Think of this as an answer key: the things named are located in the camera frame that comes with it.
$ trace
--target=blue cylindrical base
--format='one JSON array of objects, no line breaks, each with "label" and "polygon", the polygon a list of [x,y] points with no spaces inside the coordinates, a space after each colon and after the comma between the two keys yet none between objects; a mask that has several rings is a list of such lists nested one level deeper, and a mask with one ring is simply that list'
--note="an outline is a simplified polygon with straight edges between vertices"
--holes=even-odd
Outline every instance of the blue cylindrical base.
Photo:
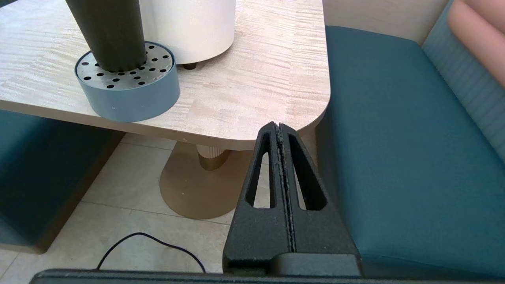
[{"label": "blue cylindrical base", "polygon": [[100,116],[132,122],[158,116],[171,108],[180,89],[173,54],[146,41],[147,61],[128,72],[100,68],[90,52],[76,64],[75,74],[93,110]]}]

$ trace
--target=white cylindrical container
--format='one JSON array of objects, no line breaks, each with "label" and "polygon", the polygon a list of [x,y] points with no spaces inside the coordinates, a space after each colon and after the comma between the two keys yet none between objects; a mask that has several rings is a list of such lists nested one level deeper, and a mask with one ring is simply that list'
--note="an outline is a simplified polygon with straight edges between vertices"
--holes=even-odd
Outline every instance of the white cylindrical container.
[{"label": "white cylindrical container", "polygon": [[203,61],[233,43],[235,0],[140,0],[145,40],[166,45],[177,64]]}]

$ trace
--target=teal bench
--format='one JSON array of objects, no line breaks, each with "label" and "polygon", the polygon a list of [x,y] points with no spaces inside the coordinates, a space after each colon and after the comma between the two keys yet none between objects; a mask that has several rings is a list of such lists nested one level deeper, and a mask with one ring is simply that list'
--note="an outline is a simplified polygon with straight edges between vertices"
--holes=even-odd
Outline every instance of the teal bench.
[{"label": "teal bench", "polygon": [[0,111],[0,248],[45,252],[123,132]]},{"label": "teal bench", "polygon": [[332,93],[316,130],[319,171],[366,277],[505,277],[496,150],[505,121],[479,115],[505,91],[452,35],[446,13],[423,48],[326,28]]}]

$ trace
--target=cylindrical post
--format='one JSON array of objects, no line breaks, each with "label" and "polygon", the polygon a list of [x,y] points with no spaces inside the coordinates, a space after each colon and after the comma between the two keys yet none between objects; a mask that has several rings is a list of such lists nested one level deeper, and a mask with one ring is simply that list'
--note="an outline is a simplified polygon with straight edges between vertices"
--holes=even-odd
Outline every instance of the cylindrical post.
[{"label": "cylindrical post", "polygon": [[230,155],[230,150],[196,145],[196,150],[198,151],[198,159],[200,160],[200,165],[207,171],[213,171],[221,167],[228,159]]},{"label": "cylindrical post", "polygon": [[138,0],[66,0],[96,61],[124,72],[146,61]]}]

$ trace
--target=hole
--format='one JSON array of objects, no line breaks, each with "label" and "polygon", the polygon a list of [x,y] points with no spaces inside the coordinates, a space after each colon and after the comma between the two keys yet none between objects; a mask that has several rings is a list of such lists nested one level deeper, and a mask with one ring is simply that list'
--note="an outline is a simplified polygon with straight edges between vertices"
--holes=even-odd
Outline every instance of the hole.
[{"label": "hole", "polygon": [[[263,161],[268,161],[268,152],[263,154]],[[256,188],[256,196],[254,198],[254,208],[272,208],[270,202],[270,171],[268,163],[261,163],[260,178],[258,179],[258,186]]]},{"label": "hole", "polygon": [[300,206],[300,209],[302,210],[307,210],[304,195],[301,193],[300,182],[298,181],[298,175],[296,174],[296,171],[294,171],[294,180],[296,181],[296,194],[298,196],[298,206]]},{"label": "hole", "polygon": [[[301,142],[298,142],[298,139],[296,139],[296,137],[292,134],[289,134],[288,136],[295,176],[299,184],[299,187],[298,185],[296,186],[297,191],[299,190],[298,205],[304,210],[319,211],[326,206],[326,197],[324,196],[319,181],[317,180],[303,150],[301,149]],[[301,173],[303,173],[303,177],[302,179],[299,179],[298,175]]]},{"label": "hole", "polygon": [[276,192],[274,189],[274,180],[272,178],[272,173],[270,172],[269,150],[271,149],[271,142],[269,135],[263,135],[259,142],[260,153],[259,156],[253,160],[252,176],[248,180],[245,193],[245,201],[254,208],[269,209],[275,208],[276,204]]}]

